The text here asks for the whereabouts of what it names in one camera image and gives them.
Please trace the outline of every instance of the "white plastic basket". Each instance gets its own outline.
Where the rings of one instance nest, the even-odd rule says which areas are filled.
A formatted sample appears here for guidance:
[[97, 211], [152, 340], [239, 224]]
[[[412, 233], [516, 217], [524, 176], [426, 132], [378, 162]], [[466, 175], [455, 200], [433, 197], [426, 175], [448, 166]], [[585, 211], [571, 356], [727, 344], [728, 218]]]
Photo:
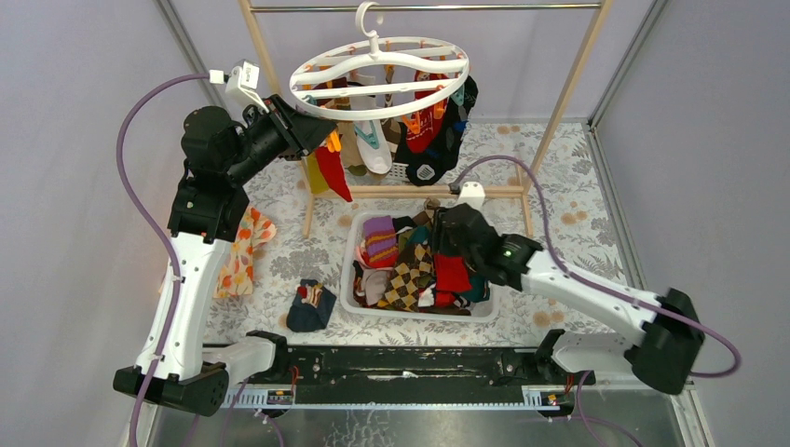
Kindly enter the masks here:
[[437, 321], [456, 321], [467, 323], [487, 323], [497, 317], [499, 313], [498, 291], [491, 288], [491, 297], [482, 303], [472, 303], [469, 307], [471, 316], [422, 314], [417, 312], [401, 312], [361, 307], [354, 300], [354, 250], [362, 242], [362, 224], [368, 219], [381, 216], [402, 217], [413, 214], [411, 211], [363, 211], [354, 217], [351, 230], [346, 241], [346, 254], [343, 258], [343, 270], [340, 278], [340, 305], [352, 314], [367, 315], [370, 317], [414, 318], [431, 319]]

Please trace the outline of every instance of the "circular hanger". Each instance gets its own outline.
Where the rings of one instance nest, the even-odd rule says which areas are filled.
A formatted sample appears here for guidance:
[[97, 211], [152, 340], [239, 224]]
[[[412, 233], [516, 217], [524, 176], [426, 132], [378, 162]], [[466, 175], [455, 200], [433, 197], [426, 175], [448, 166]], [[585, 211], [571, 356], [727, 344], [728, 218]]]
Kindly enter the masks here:
[[[387, 37], [384, 38], [387, 50], [379, 48], [379, 35], [376, 30], [364, 27], [365, 13], [376, 2], [362, 2], [357, 9], [355, 25], [357, 30], [367, 37], [367, 41], [337, 47], [303, 63], [291, 75], [290, 91], [299, 101], [299, 106], [306, 112], [338, 121], [364, 121], [369, 119], [385, 119], [430, 107], [446, 100], [463, 87], [470, 72], [470, 61], [466, 52], [449, 42], [427, 37]], [[429, 58], [439, 57], [439, 61]], [[442, 79], [421, 80], [397, 84], [374, 84], [362, 87], [322, 88], [315, 86], [328, 85], [334, 79], [347, 76], [360, 68], [381, 66], [401, 66], [420, 72], [444, 75]], [[319, 107], [317, 101], [353, 96], [378, 96], [391, 93], [411, 93], [416, 91], [433, 91], [419, 100], [387, 108], [370, 110], [335, 110]]]

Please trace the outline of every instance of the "white floral mat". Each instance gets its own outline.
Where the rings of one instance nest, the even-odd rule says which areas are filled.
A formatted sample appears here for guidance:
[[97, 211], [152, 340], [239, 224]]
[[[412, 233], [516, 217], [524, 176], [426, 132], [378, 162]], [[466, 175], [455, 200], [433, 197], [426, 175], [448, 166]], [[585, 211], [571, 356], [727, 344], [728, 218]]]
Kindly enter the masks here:
[[[543, 125], [470, 124], [458, 168], [442, 183], [453, 181], [464, 167], [482, 156], [517, 155], [530, 162]], [[350, 182], [357, 179], [347, 175]], [[476, 168], [469, 180], [484, 185], [514, 184], [515, 168], [495, 161]], [[625, 284], [614, 227], [606, 213], [598, 179], [581, 124], [561, 124], [538, 172], [548, 199], [552, 240], [569, 262]], [[339, 279], [348, 228], [361, 210], [414, 210], [421, 201], [366, 199], [346, 203], [317, 200], [311, 238], [302, 237], [307, 191], [299, 167], [278, 162], [253, 179], [251, 203], [278, 227], [275, 238], [256, 253], [253, 295], [215, 300], [211, 305], [206, 343], [231, 343], [252, 330], [285, 335], [304, 345], [500, 345], [537, 346], [549, 329], [606, 331], [606, 326], [557, 303], [550, 296], [526, 295], [497, 288], [500, 309], [487, 324], [443, 323], [408, 318], [371, 318], [346, 312], [339, 303], [326, 330], [295, 333], [285, 316], [301, 278], [317, 279], [339, 294]], [[538, 198], [530, 193], [534, 238], [544, 241]], [[489, 199], [483, 213], [500, 233], [524, 233], [517, 199]]]

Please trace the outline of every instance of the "folded sock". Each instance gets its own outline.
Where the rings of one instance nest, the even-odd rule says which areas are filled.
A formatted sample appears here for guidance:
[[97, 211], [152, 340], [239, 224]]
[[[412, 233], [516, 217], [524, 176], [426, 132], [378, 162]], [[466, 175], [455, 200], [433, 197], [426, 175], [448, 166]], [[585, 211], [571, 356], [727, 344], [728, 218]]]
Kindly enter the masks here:
[[302, 279], [293, 297], [285, 325], [294, 332], [326, 329], [336, 297], [314, 279]]
[[372, 268], [392, 267], [398, 261], [398, 240], [392, 218], [374, 217], [362, 224], [366, 263]]

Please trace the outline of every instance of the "clothes drying rack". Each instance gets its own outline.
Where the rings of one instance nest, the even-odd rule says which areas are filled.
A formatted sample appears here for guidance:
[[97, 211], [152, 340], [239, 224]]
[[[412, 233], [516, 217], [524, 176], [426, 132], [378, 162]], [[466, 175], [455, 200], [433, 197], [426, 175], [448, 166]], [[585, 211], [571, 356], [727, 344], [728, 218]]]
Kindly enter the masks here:
[[[590, 24], [587, 27], [587, 32], [581, 40], [579, 51], [576, 58], [571, 65], [570, 72], [565, 79], [563, 89], [560, 91], [560, 96], [552, 111], [552, 116], [549, 119], [549, 124], [543, 133], [543, 137], [538, 145], [538, 150], [531, 163], [531, 170], [537, 175], [543, 158], [549, 151], [549, 145], [552, 142], [554, 133], [557, 126], [565, 114], [565, 108], [570, 101], [576, 84], [581, 77], [584, 66], [590, 58], [590, 53], [593, 51], [595, 40], [603, 28], [606, 16], [611, 9], [613, 0], [601, 0], [598, 3], [567, 3], [567, 4], [500, 4], [500, 5], [410, 5], [410, 6], [373, 6], [370, 7], [371, 11], [379, 12], [405, 12], [405, 11], [540, 11], [540, 10], [553, 10], [553, 11], [568, 11], [578, 9], [593, 10]], [[252, 0], [238, 0], [241, 8], [241, 14], [244, 16], [244, 21], [247, 23], [247, 28], [250, 30], [252, 37], [252, 44], [255, 47], [255, 52], [260, 59], [261, 67], [266, 76], [266, 81], [272, 93], [282, 95], [277, 73], [274, 69], [274, 64], [269, 55], [269, 50], [261, 33], [261, 26], [255, 17], [258, 14], [280, 14], [280, 13], [330, 13], [330, 12], [356, 12], [358, 6], [294, 6], [294, 7], [256, 7], [252, 4]], [[305, 182], [309, 185], [306, 178], [306, 166], [302, 163], [302, 171], [305, 174]], [[522, 209], [524, 211], [524, 229], [529, 236], [533, 235], [532, 217], [529, 210], [528, 194], [532, 187], [532, 182], [524, 173], [524, 170], [516, 167], [517, 184], [507, 186], [486, 186], [485, 196], [488, 198], [518, 198], [521, 200]], [[350, 185], [349, 189], [353, 198], [449, 198], [455, 197], [450, 193], [448, 185], [432, 185], [432, 186], [414, 186], [414, 185]], [[328, 191], [320, 194], [313, 194], [310, 191], [310, 197], [307, 202], [307, 210], [305, 215], [305, 224], [303, 228], [303, 235], [309, 237], [310, 226], [313, 220], [313, 210], [317, 198], [340, 198], [337, 194]]]

